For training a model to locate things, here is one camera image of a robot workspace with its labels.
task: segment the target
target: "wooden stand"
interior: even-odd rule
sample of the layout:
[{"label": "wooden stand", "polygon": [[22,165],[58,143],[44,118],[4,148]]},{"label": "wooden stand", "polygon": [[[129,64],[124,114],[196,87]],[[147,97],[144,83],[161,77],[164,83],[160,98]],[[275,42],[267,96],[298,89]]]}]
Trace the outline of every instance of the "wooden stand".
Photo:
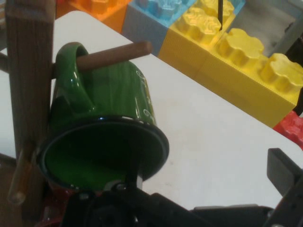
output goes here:
[{"label": "wooden stand", "polygon": [[[45,139],[53,77],[55,0],[8,0],[8,57],[0,54],[0,70],[9,72],[16,160],[0,155],[0,227],[33,227],[41,217],[45,181],[36,164],[37,147]],[[129,44],[77,59],[80,71],[141,57],[150,42]],[[9,200],[17,207],[8,204]]]}]

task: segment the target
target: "orange toy block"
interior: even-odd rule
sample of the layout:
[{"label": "orange toy block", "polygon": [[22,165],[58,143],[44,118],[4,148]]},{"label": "orange toy block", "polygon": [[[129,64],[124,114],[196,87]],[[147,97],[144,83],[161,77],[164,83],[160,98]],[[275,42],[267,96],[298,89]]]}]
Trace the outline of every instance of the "orange toy block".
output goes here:
[{"label": "orange toy block", "polygon": [[130,0],[71,0],[69,3],[121,33],[129,2]]},{"label": "orange toy block", "polygon": [[56,5],[56,19],[62,17],[63,15],[77,10],[75,7],[70,5],[67,0],[57,0]]}]

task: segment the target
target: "table surface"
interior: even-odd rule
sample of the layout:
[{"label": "table surface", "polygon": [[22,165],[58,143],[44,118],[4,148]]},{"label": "table surface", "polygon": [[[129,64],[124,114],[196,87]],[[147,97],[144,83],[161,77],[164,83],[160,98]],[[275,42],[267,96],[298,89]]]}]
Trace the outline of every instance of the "table surface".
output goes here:
[{"label": "table surface", "polygon": [[[56,20],[53,60],[69,42],[82,43],[88,52],[130,43],[78,11]],[[132,62],[148,81],[158,127],[170,144],[165,166],[143,183],[143,190],[159,192],[187,209],[234,204],[275,207],[281,196],[266,175],[267,150],[281,148],[301,166],[301,149],[155,56]],[[0,151],[14,157],[9,78],[0,74]]]}]

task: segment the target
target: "mug rim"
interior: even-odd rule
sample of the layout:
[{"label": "mug rim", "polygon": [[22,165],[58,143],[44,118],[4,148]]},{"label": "mug rim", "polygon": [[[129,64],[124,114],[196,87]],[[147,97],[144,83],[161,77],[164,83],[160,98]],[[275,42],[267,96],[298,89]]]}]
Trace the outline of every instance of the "mug rim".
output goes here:
[{"label": "mug rim", "polygon": [[50,137],[48,137],[42,145],[39,147],[39,153],[36,158],[37,165],[39,166],[42,174],[47,178],[47,180],[50,180],[52,182],[55,182],[59,186],[75,189],[75,190],[86,190],[89,188],[79,188],[76,185],[72,185],[69,183],[66,183],[62,180],[60,180],[57,176],[51,173],[51,171],[47,168],[45,163],[45,157],[47,154],[48,149],[58,140],[60,140],[62,137],[66,136],[67,134],[73,133],[77,130],[89,128],[91,126],[95,125],[101,125],[104,123],[122,123],[122,124],[128,124],[129,126],[134,126],[137,128],[140,128],[141,130],[145,130],[150,135],[152,135],[154,138],[157,139],[159,144],[162,148],[162,156],[159,159],[159,162],[157,165],[155,165],[154,169],[147,172],[148,174],[144,175],[144,166],[142,169],[142,175],[143,175],[143,181],[149,179],[153,175],[155,175],[165,164],[168,155],[169,155],[169,141],[165,134],[154,124],[150,124],[148,122],[143,122],[139,119],[127,117],[127,116],[97,116],[97,117],[90,117],[88,119],[81,119],[73,124],[70,124],[68,127],[65,127],[56,133],[52,134]]}]

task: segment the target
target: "red object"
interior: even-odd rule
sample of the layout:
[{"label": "red object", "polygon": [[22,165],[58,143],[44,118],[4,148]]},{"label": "red object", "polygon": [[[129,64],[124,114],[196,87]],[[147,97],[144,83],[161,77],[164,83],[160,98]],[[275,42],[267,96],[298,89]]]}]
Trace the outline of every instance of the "red object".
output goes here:
[{"label": "red object", "polygon": [[59,227],[68,199],[74,194],[74,191],[51,182],[49,186],[51,190],[44,199],[41,220],[35,227]]},{"label": "red object", "polygon": [[274,130],[299,145],[303,150],[303,118],[299,117],[294,111],[290,112]]}]

